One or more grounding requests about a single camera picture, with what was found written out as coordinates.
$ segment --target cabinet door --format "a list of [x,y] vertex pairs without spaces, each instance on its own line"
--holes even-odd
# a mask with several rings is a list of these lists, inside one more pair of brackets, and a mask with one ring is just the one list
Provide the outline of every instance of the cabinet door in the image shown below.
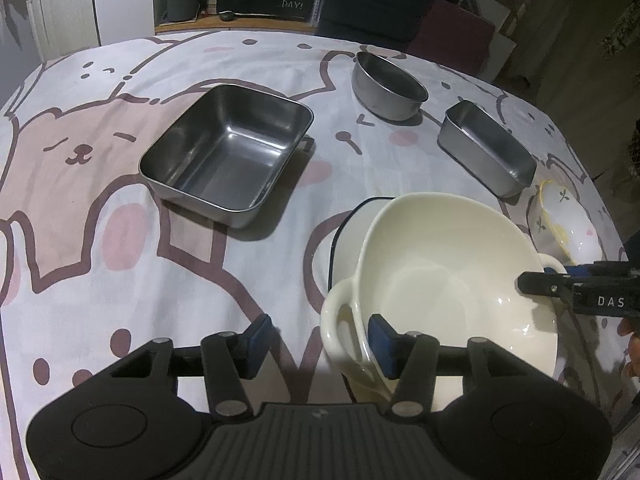
[[93,0],[40,0],[49,59],[98,46]]
[[49,59],[49,50],[47,47],[47,37],[44,33],[44,19],[42,17],[42,7],[40,0],[27,0],[27,13],[31,23],[31,33],[38,47],[38,55],[40,61],[44,62]]

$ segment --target bucket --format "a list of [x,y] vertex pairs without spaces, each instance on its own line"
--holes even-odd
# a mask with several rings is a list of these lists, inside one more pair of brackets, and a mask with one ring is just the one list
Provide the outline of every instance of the bucket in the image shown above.
[[188,22],[198,13],[199,0],[166,0],[168,22]]

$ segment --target human hand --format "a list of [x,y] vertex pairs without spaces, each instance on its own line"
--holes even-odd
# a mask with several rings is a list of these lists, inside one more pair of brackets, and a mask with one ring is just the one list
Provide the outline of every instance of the human hand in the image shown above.
[[631,322],[625,317],[618,325],[618,335],[625,336],[631,334],[629,338],[629,358],[631,359],[624,368],[623,375],[627,377],[640,377],[640,337],[634,334]]

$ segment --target wooden shelf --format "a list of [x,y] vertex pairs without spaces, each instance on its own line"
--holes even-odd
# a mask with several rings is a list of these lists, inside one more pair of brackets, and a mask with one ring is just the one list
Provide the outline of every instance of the wooden shelf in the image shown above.
[[232,22],[223,22],[219,16],[206,16],[205,18],[198,18],[195,22],[158,25],[156,27],[156,34],[174,32],[176,30],[196,30],[199,28],[228,28],[231,30],[235,28],[266,28],[271,30],[306,32],[307,34],[313,34],[316,31],[315,27],[305,22],[276,20],[273,18],[236,18]]

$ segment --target cartoon tablecloth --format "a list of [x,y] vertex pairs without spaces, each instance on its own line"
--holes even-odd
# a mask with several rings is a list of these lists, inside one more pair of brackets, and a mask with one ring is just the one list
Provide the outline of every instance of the cartoon tablecloth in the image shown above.
[[[422,123],[393,126],[351,92],[359,50],[393,59],[430,97]],[[138,175],[144,151],[212,86],[235,82],[311,107],[315,121],[255,222],[233,231],[161,203]],[[0,110],[0,468],[36,479],[24,445],[44,404],[156,336],[192,346],[270,314],[279,340],[255,381],[264,400],[347,402],[322,354],[318,312],[330,242],[370,196],[468,196],[528,232],[532,187],[499,202],[436,144],[445,110],[476,102],[537,158],[535,184],[570,186],[609,260],[624,257],[591,180],[551,120],[484,82],[425,60],[277,32],[187,32],[43,64]],[[556,378],[615,419],[636,386],[620,378],[617,320],[559,318]],[[206,411],[202,380],[179,394]]]

